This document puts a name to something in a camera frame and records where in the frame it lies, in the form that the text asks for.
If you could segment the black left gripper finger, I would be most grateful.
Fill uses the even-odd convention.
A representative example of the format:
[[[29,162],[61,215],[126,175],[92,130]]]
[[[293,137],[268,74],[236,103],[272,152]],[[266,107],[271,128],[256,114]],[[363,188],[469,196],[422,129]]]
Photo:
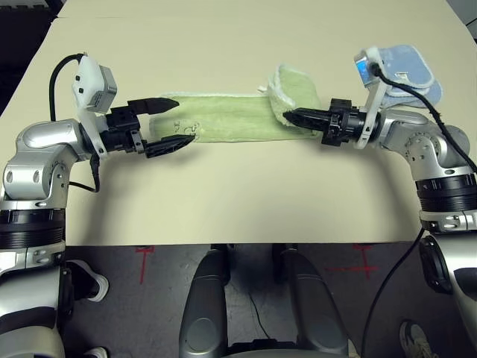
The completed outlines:
[[[127,102],[137,115],[165,113],[178,106],[178,102],[170,98],[143,98]]]
[[[159,157],[173,153],[195,140],[193,135],[175,134],[163,137],[156,142],[147,142],[145,144],[145,156],[147,158]]]

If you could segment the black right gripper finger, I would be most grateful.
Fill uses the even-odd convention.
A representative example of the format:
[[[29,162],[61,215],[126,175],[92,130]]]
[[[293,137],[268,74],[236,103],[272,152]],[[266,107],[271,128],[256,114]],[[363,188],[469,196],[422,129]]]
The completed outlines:
[[[329,127],[329,119],[302,116],[298,114],[284,114],[285,119],[293,125],[313,131],[325,131]]]
[[[326,110],[316,110],[316,109],[300,107],[300,108],[296,108],[296,109],[284,112],[283,117],[286,118],[287,120],[291,120],[292,118],[329,120],[331,117],[331,113]]]

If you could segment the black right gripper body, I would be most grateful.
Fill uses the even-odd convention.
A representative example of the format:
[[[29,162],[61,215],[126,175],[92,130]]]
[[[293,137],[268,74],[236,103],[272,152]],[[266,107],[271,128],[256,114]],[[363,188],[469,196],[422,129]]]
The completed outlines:
[[[352,105],[351,100],[333,98],[329,109],[323,112],[326,118],[325,129],[321,143],[324,145],[340,146],[344,142],[358,142],[363,130],[371,129],[370,139],[375,139],[381,121],[381,114],[377,113],[375,122],[366,126],[367,114]]]

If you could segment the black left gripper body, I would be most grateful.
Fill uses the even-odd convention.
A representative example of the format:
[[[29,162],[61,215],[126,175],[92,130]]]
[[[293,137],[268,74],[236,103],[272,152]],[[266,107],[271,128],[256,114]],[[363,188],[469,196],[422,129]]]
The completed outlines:
[[[140,133],[138,116],[130,106],[115,107],[106,115],[107,129],[100,133],[107,153],[125,151],[126,153],[145,152],[145,141]]]

